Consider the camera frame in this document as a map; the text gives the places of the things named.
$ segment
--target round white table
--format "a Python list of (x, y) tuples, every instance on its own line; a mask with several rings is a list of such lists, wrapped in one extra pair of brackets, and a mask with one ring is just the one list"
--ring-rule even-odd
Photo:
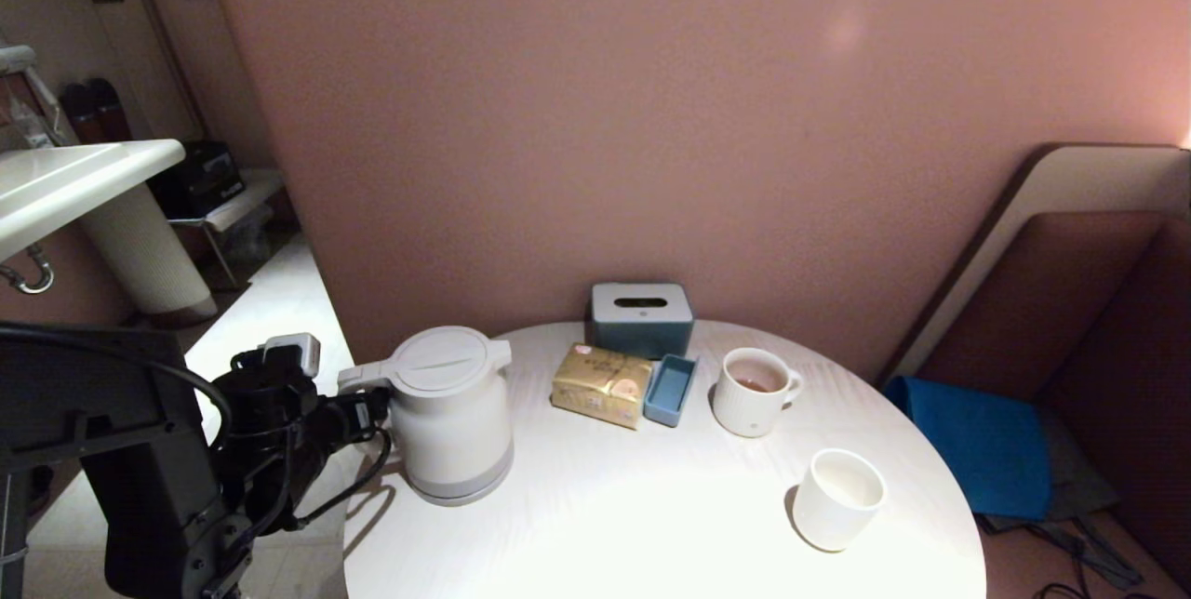
[[(885, 397), (806, 348), (698, 320), (682, 419), (636, 431), (550, 405), (550, 379), (582, 324), (519, 329), (506, 367), (516, 456), (488, 497), (423, 501), (395, 464), (349, 503), (351, 599), (436, 597), (984, 598), (984, 555), (955, 479)], [(772, 433), (734, 436), (709, 389), (723, 356), (757, 347), (806, 378)], [(842, 553), (806, 544), (792, 488), (816, 450), (847, 448), (888, 485), (872, 524)]]

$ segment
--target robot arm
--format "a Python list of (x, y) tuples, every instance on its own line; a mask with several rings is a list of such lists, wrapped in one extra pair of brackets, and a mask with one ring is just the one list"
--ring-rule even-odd
[[(317, 342), (270, 341), (214, 381), (226, 411), (207, 447), (194, 383), (174, 337), (130, 329), (0, 326), (0, 595), (19, 598), (25, 513), (18, 493), (37, 466), (77, 457), (108, 522), (105, 576), (145, 599), (238, 597), (256, 536), (300, 529), (326, 458), (370, 439), (386, 391), (320, 397)], [(384, 463), (389, 442), (385, 444)]]

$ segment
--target black box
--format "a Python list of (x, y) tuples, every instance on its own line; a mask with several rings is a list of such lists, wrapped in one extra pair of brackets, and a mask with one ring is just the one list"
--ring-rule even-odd
[(186, 160), (149, 179), (149, 189), (167, 218), (202, 218), (244, 192), (244, 182), (227, 144), (191, 142), (182, 146)]

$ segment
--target white cup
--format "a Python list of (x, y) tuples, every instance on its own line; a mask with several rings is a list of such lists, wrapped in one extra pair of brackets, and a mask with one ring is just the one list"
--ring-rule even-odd
[(819, 450), (794, 494), (794, 526), (811, 545), (842, 550), (877, 516), (886, 494), (885, 479), (860, 455)]
[(724, 356), (711, 411), (735, 435), (765, 436), (781, 408), (802, 394), (803, 385), (802, 374), (777, 355), (760, 348), (737, 348)]

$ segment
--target white electric kettle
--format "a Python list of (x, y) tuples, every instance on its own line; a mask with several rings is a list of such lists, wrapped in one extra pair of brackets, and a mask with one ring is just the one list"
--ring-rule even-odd
[(426, 501), (457, 506), (495, 489), (512, 467), (509, 395), (498, 373), (511, 358), (507, 341), (475, 329), (426, 329), (386, 361), (339, 374), (339, 391), (392, 387), (389, 422), (411, 487)]

